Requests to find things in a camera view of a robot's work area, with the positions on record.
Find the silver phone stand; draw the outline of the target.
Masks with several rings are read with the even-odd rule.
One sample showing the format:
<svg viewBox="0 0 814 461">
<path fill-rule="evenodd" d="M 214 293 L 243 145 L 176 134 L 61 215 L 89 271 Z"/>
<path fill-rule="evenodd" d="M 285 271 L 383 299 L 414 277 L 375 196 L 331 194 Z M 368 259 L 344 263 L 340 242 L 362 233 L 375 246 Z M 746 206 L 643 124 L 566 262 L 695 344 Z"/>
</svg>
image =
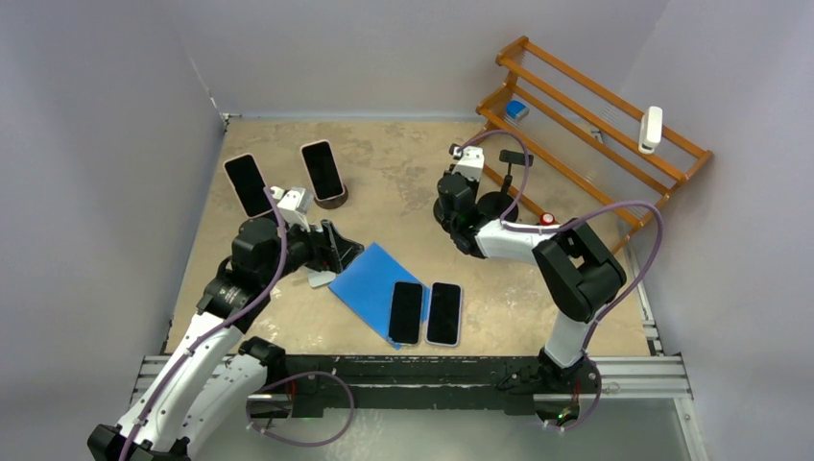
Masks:
<svg viewBox="0 0 814 461">
<path fill-rule="evenodd" d="M 306 273 L 308 284 L 314 289 L 330 284 L 337 277 L 337 274 L 331 271 L 313 271 L 308 269 Z"/>
</svg>

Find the black round phone stand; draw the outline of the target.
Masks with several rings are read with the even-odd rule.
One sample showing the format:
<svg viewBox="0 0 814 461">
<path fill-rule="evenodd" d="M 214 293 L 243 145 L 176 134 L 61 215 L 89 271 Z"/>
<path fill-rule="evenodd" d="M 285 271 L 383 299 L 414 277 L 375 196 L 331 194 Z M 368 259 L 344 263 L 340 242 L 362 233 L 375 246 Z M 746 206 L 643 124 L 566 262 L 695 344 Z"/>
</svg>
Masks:
<svg viewBox="0 0 814 461">
<path fill-rule="evenodd" d="M 526 156 L 521 152 L 503 149 L 500 151 L 499 160 L 507 164 L 507 173 L 503 177 L 500 190 L 484 194 L 477 202 L 478 210 L 494 219 L 508 209 L 509 212 L 503 220 L 515 223 L 519 216 L 519 209 L 518 206 L 513 206 L 514 198 L 510 195 L 510 187 L 513 183 L 512 167 L 514 165 L 524 166 Z"/>
<path fill-rule="evenodd" d="M 436 200 L 433 204 L 433 216 L 442 227 L 446 225 L 448 219 L 440 200 Z"/>
</svg>

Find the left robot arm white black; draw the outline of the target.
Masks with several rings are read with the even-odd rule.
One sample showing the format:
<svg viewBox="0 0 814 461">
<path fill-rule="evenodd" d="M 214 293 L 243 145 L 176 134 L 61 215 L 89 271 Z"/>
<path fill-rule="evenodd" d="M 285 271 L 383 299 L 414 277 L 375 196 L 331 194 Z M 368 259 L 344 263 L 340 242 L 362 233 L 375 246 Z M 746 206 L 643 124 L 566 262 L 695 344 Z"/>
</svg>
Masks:
<svg viewBox="0 0 814 461">
<path fill-rule="evenodd" d="M 363 251 L 328 220 L 307 228 L 271 216 L 244 222 L 156 379 L 115 425 L 90 434 L 92 457 L 194 459 L 238 404 L 258 389 L 277 391 L 288 378 L 283 348 L 243 338 L 274 285 L 302 267 L 339 274 Z"/>
</svg>

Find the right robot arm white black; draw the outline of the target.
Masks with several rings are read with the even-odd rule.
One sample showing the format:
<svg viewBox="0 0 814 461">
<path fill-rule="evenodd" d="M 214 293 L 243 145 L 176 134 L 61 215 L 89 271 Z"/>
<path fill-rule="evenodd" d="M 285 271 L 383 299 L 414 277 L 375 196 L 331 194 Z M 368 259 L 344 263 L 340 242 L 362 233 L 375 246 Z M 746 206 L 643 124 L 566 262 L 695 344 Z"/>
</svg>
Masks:
<svg viewBox="0 0 814 461">
<path fill-rule="evenodd" d="M 590 325 L 627 283 L 627 274 L 587 223 L 562 226 L 505 224 L 478 209 L 460 174 L 438 181 L 441 226 L 458 248 L 477 258 L 535 264 L 558 308 L 551 336 L 541 350 L 541 383 L 561 391 L 577 375 Z"/>
</svg>

